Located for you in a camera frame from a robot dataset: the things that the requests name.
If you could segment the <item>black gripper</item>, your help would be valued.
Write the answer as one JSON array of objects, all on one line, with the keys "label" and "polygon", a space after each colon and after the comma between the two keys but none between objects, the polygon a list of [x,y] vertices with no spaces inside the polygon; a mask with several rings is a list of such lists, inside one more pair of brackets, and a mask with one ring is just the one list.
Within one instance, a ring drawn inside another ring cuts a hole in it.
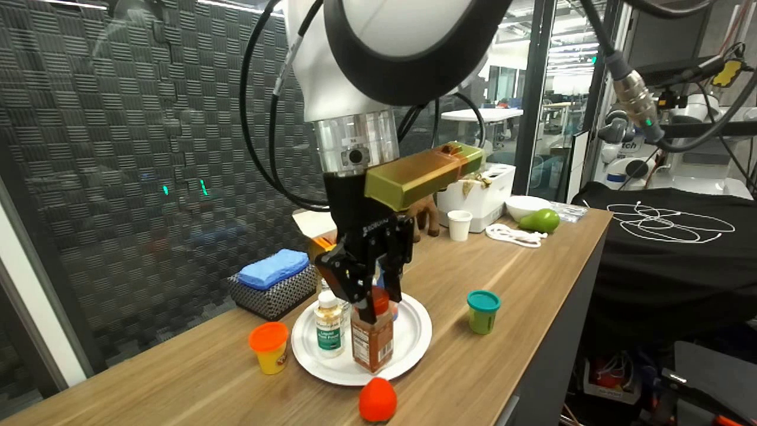
[{"label": "black gripper", "polygon": [[363,197],[363,176],[323,177],[329,213],[337,243],[314,265],[331,292],[353,304],[361,321],[373,321],[373,299],[366,287],[380,273],[392,304],[401,301],[401,268],[411,261],[413,221]]}]

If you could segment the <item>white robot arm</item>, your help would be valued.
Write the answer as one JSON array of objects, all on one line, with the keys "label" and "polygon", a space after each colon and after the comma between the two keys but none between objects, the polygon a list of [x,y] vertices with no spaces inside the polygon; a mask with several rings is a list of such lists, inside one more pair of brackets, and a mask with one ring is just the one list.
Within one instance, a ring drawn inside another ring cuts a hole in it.
[{"label": "white robot arm", "polygon": [[424,106],[469,80],[512,0],[284,0],[303,117],[316,127],[336,247],[314,258],[331,292],[363,321],[372,287],[401,295],[413,221],[363,191],[399,159],[395,112]]}]

